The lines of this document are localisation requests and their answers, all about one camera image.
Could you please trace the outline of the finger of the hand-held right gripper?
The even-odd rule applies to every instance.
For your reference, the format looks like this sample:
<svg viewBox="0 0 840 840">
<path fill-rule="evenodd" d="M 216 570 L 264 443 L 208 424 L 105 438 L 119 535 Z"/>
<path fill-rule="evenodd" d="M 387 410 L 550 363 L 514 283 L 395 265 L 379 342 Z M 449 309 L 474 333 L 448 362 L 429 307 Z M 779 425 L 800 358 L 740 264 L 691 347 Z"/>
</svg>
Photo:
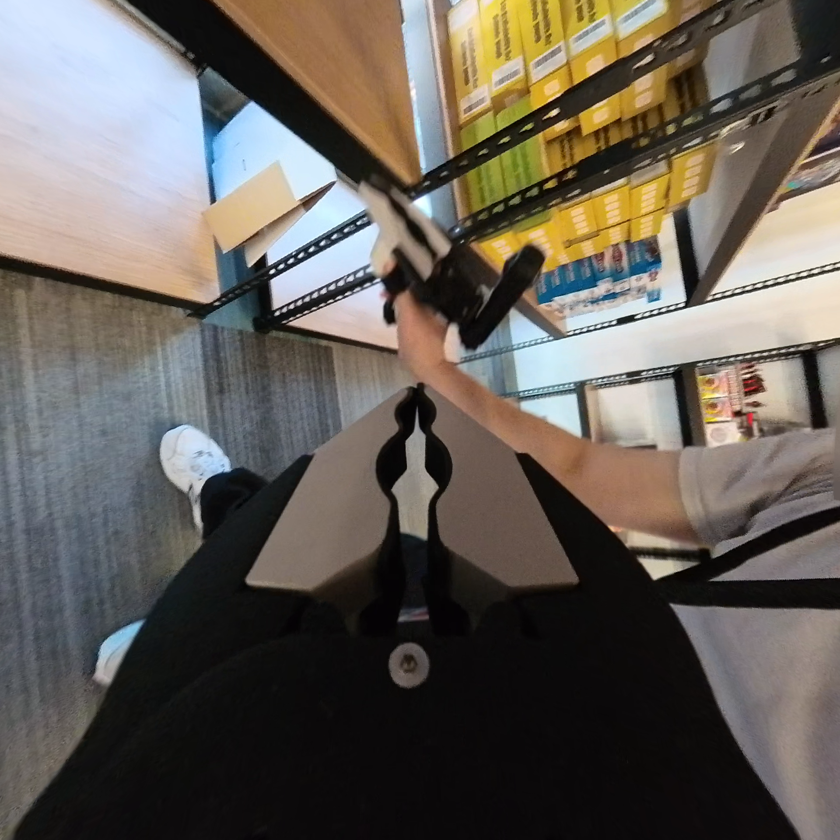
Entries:
<svg viewBox="0 0 840 840">
<path fill-rule="evenodd" d="M 399 250 L 416 270 L 435 270 L 453 248 L 450 237 L 421 207 L 405 196 L 394 196 L 392 207 L 405 228 L 403 233 L 398 234 Z"/>
<path fill-rule="evenodd" d="M 405 197 L 395 187 L 373 181 L 362 181 L 358 196 L 377 228 L 371 248 L 371 268 L 375 275 L 389 275 L 396 268 L 398 257 L 407 258 L 411 252 L 404 216 Z"/>
</svg>

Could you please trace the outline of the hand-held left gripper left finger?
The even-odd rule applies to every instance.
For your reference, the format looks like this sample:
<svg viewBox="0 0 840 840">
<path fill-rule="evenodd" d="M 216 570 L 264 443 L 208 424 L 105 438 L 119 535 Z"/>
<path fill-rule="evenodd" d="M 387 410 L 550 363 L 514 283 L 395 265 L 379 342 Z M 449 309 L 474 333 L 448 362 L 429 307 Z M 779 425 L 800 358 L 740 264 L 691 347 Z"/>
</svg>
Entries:
<svg viewBox="0 0 840 840">
<path fill-rule="evenodd" d="M 318 448 L 246 576 L 253 589 L 334 607 L 357 634 L 392 634 L 406 588 L 395 484 L 406 473 L 417 389 Z"/>
</svg>

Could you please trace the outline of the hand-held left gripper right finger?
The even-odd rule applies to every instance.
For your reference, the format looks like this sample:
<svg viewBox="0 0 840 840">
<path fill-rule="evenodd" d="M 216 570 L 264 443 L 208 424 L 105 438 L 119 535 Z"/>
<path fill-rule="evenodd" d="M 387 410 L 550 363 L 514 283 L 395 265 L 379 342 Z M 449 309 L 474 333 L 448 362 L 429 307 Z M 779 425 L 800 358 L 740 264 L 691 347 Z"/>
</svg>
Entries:
<svg viewBox="0 0 840 840">
<path fill-rule="evenodd" d="M 418 386 L 427 515 L 424 591 L 435 631 L 472 631 L 487 609 L 579 584 L 517 453 L 426 385 Z"/>
</svg>

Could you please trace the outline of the person's right forearm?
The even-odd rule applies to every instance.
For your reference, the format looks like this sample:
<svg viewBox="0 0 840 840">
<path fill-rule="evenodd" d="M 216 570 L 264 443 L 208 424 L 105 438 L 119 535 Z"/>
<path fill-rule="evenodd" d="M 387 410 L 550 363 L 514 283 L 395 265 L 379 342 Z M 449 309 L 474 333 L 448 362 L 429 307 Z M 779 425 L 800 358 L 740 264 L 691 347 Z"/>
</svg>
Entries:
<svg viewBox="0 0 840 840">
<path fill-rule="evenodd" d="M 399 354 L 416 378 L 519 454 L 528 455 L 607 525 L 703 545 L 679 493 L 676 451 L 576 437 L 493 395 L 428 344 Z"/>
</svg>

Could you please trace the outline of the folded cardboard sheet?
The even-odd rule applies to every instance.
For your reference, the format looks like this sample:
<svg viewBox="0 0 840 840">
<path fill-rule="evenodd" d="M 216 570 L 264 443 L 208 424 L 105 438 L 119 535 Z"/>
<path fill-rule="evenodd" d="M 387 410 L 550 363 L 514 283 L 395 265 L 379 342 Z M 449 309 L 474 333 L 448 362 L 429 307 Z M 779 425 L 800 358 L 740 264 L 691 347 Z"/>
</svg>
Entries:
<svg viewBox="0 0 840 840">
<path fill-rule="evenodd" d="M 273 163 L 217 200 L 203 217 L 220 250 L 241 249 L 253 268 L 335 185 L 331 181 L 297 198 L 280 164 Z"/>
</svg>

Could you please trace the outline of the person's white shoe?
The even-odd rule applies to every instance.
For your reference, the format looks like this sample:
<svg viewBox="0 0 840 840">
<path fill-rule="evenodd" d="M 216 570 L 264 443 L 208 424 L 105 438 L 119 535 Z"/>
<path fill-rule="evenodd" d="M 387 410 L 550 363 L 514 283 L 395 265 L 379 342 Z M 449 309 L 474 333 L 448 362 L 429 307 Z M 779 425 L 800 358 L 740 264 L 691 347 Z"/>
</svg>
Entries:
<svg viewBox="0 0 840 840">
<path fill-rule="evenodd" d="M 107 688 L 111 685 L 143 625 L 144 619 L 133 622 L 121 627 L 102 641 L 92 675 L 93 681 L 98 686 Z"/>
<path fill-rule="evenodd" d="M 229 458 L 211 437 L 191 425 L 164 433 L 159 458 L 165 477 L 188 499 L 196 530 L 203 535 L 201 492 L 208 480 L 231 470 Z"/>
</svg>

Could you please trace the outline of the row of blue white packets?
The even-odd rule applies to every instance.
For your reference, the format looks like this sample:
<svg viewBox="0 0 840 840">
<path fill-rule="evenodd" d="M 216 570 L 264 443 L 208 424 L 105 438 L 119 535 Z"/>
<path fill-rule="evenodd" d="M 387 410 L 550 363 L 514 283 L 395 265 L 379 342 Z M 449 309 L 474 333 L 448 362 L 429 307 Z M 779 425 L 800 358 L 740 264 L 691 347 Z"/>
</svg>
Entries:
<svg viewBox="0 0 840 840">
<path fill-rule="evenodd" d="M 535 285 L 544 310 L 571 318 L 632 301 L 661 302 L 663 260 L 658 236 L 605 250 L 544 271 Z"/>
</svg>

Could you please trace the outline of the black metal shelf rack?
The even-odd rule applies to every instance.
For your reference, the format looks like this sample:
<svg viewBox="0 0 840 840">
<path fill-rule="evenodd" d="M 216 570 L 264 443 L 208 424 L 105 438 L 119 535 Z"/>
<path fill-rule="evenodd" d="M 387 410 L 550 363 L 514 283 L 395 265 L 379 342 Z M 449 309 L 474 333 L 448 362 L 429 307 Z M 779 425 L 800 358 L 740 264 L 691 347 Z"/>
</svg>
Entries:
<svg viewBox="0 0 840 840">
<path fill-rule="evenodd" d="M 718 3 L 726 4 L 726 10 L 734 13 L 734 17 L 712 39 L 774 5 L 774 2 Z M 702 105 L 707 116 L 701 125 L 714 131 L 704 134 L 708 141 L 717 140 L 723 130 L 735 123 L 756 123 L 756 114 L 768 110 L 779 112 L 783 105 L 838 84 L 838 2 L 790 2 L 790 5 L 801 57 Z M 235 89 L 328 158 L 343 175 L 354 181 L 365 175 L 393 177 L 214 2 L 129 2 L 129 6 L 164 35 L 172 37 L 177 46 L 184 48 L 188 59 L 198 61 L 200 70 L 217 71 Z M 408 186 L 407 196 L 417 199 L 435 193 L 467 175 L 457 175 L 449 168 L 450 161 L 458 154 Z"/>
</svg>

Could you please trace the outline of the stack of pale yellow boxes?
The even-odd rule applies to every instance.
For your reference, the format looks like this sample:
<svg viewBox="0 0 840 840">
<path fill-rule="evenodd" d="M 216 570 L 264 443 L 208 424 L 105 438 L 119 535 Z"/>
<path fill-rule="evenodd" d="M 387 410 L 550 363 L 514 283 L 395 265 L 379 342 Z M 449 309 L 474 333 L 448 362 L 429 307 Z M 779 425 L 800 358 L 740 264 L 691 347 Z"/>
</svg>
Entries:
<svg viewBox="0 0 840 840">
<path fill-rule="evenodd" d="M 458 154 L 450 161 L 449 168 L 457 175 L 465 175 L 479 164 L 518 151 L 526 142 L 540 140 L 556 123 L 580 117 L 584 110 L 630 88 L 643 76 L 665 68 L 687 51 L 705 46 L 720 28 L 732 22 L 734 13 L 725 6 L 725 3 L 712 5 L 666 35 L 655 38 L 650 45 L 613 62 L 589 80 L 516 120 L 509 128 L 500 129 L 488 140 L 479 142 L 476 151 Z M 450 230 L 450 235 L 459 245 L 471 244 L 524 224 L 531 217 L 554 209 L 566 210 L 603 186 L 706 144 L 708 140 L 703 135 L 714 133 L 701 125 L 706 116 L 703 108 L 696 106 L 686 115 L 666 119 L 631 139 L 619 140 L 468 215 Z"/>
</svg>

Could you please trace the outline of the row of snack packets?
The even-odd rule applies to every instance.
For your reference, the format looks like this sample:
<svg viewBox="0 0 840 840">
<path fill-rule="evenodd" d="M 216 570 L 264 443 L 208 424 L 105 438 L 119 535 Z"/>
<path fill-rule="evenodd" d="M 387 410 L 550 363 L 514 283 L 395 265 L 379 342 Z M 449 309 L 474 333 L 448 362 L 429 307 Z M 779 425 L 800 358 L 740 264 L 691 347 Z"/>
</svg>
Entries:
<svg viewBox="0 0 840 840">
<path fill-rule="evenodd" d="M 696 384 L 706 424 L 731 421 L 764 406 L 761 396 L 767 389 L 761 368 L 753 362 L 700 366 Z"/>
</svg>

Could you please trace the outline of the person's white shirt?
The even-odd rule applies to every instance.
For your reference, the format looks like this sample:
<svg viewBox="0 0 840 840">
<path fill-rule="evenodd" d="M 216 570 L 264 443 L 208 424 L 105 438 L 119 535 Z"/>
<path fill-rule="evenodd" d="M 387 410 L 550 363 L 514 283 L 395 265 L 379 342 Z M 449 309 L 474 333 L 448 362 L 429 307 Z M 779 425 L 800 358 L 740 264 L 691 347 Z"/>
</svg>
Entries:
<svg viewBox="0 0 840 840">
<path fill-rule="evenodd" d="M 713 583 L 778 583 L 773 605 L 675 605 L 717 703 L 801 838 L 838 838 L 835 431 L 687 448 L 679 491 Z"/>
</svg>

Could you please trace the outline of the grey metal shelf rack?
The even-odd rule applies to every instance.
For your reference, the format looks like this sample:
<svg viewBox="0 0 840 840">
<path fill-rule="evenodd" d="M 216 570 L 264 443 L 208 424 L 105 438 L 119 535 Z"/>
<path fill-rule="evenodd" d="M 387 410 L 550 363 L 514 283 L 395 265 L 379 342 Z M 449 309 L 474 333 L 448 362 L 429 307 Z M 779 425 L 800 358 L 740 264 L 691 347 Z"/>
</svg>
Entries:
<svg viewBox="0 0 840 840">
<path fill-rule="evenodd" d="M 461 368 L 497 394 L 838 339 L 838 271 L 712 301 L 838 261 L 838 185 L 783 203 L 782 185 L 838 112 L 824 91 L 724 140 L 688 206 L 698 281 L 683 308 L 497 353 Z"/>
</svg>

